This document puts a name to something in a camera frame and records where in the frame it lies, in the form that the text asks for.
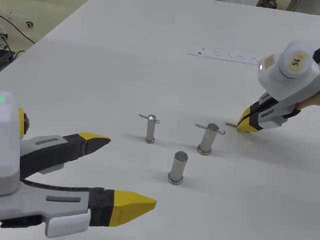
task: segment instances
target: metal cylinder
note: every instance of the metal cylinder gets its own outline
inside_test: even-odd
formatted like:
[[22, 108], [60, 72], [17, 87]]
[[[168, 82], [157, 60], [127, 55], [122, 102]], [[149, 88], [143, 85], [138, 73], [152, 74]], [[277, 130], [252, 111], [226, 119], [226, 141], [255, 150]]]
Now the metal cylinder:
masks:
[[184, 151], [178, 151], [175, 153], [171, 171], [168, 174], [168, 181], [173, 185], [179, 185], [182, 183], [184, 176], [184, 170], [187, 164], [188, 155]]
[[147, 144], [153, 144], [155, 142], [155, 128], [156, 128], [156, 116], [149, 115], [148, 123], [146, 127], [145, 141]]
[[218, 131], [219, 127], [216, 124], [208, 124], [207, 129], [204, 132], [202, 141], [197, 147], [197, 150], [201, 155], [209, 155], [211, 153], [211, 146], [215, 141]]

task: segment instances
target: white table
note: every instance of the white table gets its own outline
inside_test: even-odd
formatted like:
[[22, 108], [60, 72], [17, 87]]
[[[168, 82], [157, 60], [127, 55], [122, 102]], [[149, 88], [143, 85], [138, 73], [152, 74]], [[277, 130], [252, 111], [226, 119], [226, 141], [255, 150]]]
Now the white table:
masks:
[[[267, 56], [293, 39], [320, 43], [320, 16], [211, 0], [89, 0], [0, 74], [30, 121], [27, 138], [93, 132], [112, 142], [63, 170], [31, 179], [101, 186], [157, 200], [114, 228], [63, 240], [314, 240], [320, 235], [319, 108], [283, 127], [241, 134], [236, 122], [264, 90], [257, 67], [187, 55], [222, 48]], [[155, 114], [156, 142], [146, 144]], [[218, 124], [212, 154], [196, 150]], [[174, 153], [188, 164], [168, 183]], [[1, 239], [44, 240], [43, 226], [1, 230]]]

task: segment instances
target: metal pin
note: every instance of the metal pin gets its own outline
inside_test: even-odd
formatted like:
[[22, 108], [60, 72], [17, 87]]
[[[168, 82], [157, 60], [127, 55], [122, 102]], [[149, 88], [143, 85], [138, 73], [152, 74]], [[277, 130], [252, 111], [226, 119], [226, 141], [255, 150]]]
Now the metal pin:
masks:
[[205, 129], [201, 143], [196, 148], [201, 155], [209, 155], [211, 153], [212, 144], [215, 141], [217, 133], [225, 135], [226, 131], [219, 129], [218, 125], [209, 123], [208, 126], [195, 123], [194, 126]]
[[171, 171], [168, 173], [168, 181], [172, 185], [179, 185], [182, 183], [184, 170], [187, 164], [188, 155], [184, 151], [175, 153]]
[[235, 129], [238, 127], [236, 124], [229, 123], [229, 122], [226, 122], [225, 125], [232, 127], [232, 128], [235, 128]]
[[153, 144], [155, 142], [155, 128], [156, 124], [159, 124], [160, 121], [156, 119], [155, 115], [145, 116], [139, 114], [141, 118], [148, 119], [147, 127], [146, 127], [146, 137], [145, 142], [147, 144]]

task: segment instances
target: floor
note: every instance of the floor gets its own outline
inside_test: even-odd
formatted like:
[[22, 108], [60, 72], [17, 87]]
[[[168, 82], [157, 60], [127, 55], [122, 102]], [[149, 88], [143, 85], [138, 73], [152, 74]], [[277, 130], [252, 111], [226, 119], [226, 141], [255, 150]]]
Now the floor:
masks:
[[[28, 28], [23, 22], [14, 22], [14, 24], [24, 34], [36, 42], [86, 1], [87, 0], [0, 0], [0, 10], [25, 16], [34, 22], [33, 28]], [[279, 6], [288, 6], [288, 2], [291, 0], [277, 1]], [[320, 15], [320, 1], [301, 0], [296, 12]], [[31, 47], [32, 43], [21, 36], [7, 22], [0, 19], [0, 24], [3, 25], [9, 35], [7, 42], [12, 51], [27, 50]]]

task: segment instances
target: cylinder base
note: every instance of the cylinder base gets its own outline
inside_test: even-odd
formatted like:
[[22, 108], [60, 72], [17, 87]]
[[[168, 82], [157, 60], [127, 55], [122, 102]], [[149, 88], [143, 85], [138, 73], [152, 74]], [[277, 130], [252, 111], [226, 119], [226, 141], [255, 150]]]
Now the cylinder base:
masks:
[[173, 181], [170, 177], [170, 173], [168, 173], [168, 181], [169, 183], [171, 183], [172, 185], [179, 185], [180, 183], [182, 183], [182, 181], [184, 180], [184, 176], [181, 177], [181, 179], [179, 181]]
[[200, 148], [200, 144], [196, 147], [196, 149], [198, 150], [198, 153], [200, 153], [203, 156], [208, 156], [211, 153], [211, 148], [209, 151], [202, 151]]
[[155, 142], [155, 138], [153, 138], [151, 141], [149, 141], [147, 138], [145, 138], [145, 142], [147, 143], [147, 144], [153, 144], [154, 142]]

